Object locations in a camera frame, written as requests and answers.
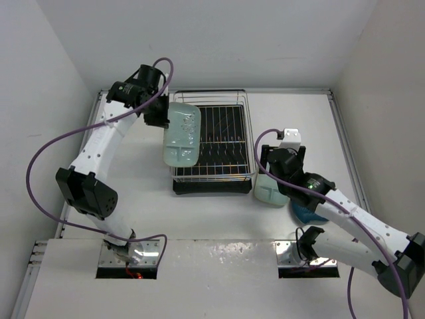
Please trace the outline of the light green divided plate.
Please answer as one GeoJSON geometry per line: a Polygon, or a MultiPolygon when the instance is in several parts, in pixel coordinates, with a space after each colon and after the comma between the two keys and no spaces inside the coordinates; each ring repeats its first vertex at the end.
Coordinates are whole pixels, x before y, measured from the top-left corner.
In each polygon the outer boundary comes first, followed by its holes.
{"type": "Polygon", "coordinates": [[[192,104],[169,104],[169,127],[163,134],[163,161],[170,167],[192,167],[199,159],[201,111],[192,104]]]}
{"type": "Polygon", "coordinates": [[[276,207],[283,207],[290,202],[289,197],[279,192],[277,182],[260,169],[256,174],[254,196],[257,200],[276,207]]]}

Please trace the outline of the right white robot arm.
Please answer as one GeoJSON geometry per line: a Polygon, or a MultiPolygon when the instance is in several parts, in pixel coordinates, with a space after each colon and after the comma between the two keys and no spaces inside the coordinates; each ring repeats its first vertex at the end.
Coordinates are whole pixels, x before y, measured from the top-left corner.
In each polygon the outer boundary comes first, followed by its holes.
{"type": "Polygon", "coordinates": [[[297,240],[302,257],[337,259],[372,277],[393,295],[410,298],[424,276],[424,234],[409,235],[372,216],[339,191],[332,181],[303,170],[299,150],[263,145],[260,163],[276,179],[282,195],[301,209],[338,225],[358,241],[342,241],[310,226],[297,240]]]}

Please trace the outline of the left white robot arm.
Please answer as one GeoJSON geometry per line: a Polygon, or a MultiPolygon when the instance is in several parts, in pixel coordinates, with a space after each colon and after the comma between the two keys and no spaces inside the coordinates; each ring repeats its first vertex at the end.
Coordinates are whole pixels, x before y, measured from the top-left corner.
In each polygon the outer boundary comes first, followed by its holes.
{"type": "Polygon", "coordinates": [[[139,244],[134,242],[134,230],[116,212],[118,193],[106,180],[118,146],[140,116],[153,126],[168,127],[168,95],[153,98],[166,80],[162,71],[143,64],[127,80],[115,82],[106,95],[98,127],[77,158],[55,176],[67,204],[91,220],[103,232],[107,248],[125,262],[135,256],[139,244]]]}

